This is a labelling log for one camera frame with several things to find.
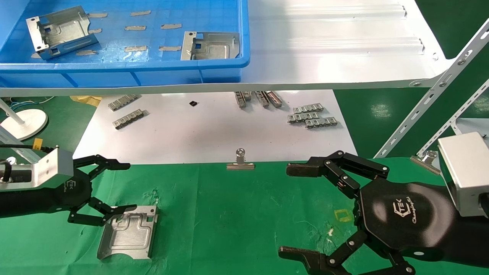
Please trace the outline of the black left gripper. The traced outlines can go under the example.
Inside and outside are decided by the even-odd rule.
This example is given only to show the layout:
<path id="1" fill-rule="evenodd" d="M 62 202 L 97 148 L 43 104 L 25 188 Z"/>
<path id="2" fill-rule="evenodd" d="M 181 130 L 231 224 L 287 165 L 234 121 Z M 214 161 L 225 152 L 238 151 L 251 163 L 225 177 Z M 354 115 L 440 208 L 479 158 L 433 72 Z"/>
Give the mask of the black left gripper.
<path id="1" fill-rule="evenodd" d="M 79 168 L 96 165 L 89 173 Z M 105 170 L 128 170 L 129 163 L 120 163 L 116 159 L 107 159 L 101 155 L 91 155 L 73 160 L 73 176 L 53 190 L 53 212 L 70 211 L 68 223 L 76 223 L 85 226 L 104 226 L 114 216 L 122 215 L 126 211 L 133 211 L 137 205 L 123 205 L 110 207 L 96 197 L 92 197 L 91 181 Z M 79 214 L 78 211 L 88 205 L 95 209 L 101 217 Z"/>

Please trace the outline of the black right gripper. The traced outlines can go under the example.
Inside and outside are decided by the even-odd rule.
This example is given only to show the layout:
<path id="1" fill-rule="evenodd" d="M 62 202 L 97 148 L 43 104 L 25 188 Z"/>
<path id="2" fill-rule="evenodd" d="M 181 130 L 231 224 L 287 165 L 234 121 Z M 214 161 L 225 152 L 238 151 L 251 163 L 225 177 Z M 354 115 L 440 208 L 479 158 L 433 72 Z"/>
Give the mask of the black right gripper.
<path id="1" fill-rule="evenodd" d="M 374 181 L 360 189 L 348 171 Z M 365 230 L 372 234 L 374 244 L 390 250 L 386 255 L 392 265 L 368 275 L 414 275 L 415 268 L 403 256 L 442 260 L 456 208 L 447 188 L 420 182 L 393 183 L 386 180 L 388 174 L 388 167 L 343 151 L 287 165 L 288 176 L 324 176 L 349 199 L 359 197 Z M 279 247 L 278 255 L 303 263 L 309 275 L 348 275 L 343 263 L 370 240 L 369 234 L 358 230 L 331 255 L 288 246 Z"/>

